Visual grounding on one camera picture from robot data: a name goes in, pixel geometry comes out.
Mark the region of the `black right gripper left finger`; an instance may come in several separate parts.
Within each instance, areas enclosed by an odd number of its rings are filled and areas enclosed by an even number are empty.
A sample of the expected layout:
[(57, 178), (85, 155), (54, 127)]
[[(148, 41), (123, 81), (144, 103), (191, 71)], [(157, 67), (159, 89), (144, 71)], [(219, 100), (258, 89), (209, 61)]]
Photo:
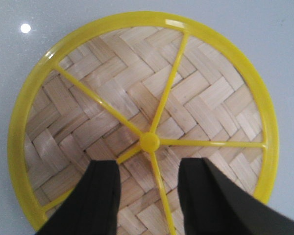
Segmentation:
[(68, 198), (39, 235), (115, 235), (121, 177), (115, 160), (92, 160)]

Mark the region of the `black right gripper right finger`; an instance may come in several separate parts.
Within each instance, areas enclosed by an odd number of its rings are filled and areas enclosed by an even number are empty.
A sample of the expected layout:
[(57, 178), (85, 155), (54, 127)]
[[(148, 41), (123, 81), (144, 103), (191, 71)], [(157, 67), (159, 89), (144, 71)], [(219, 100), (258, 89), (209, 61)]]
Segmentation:
[(294, 235), (294, 221), (239, 188), (207, 158), (183, 158), (178, 196), (187, 235)]

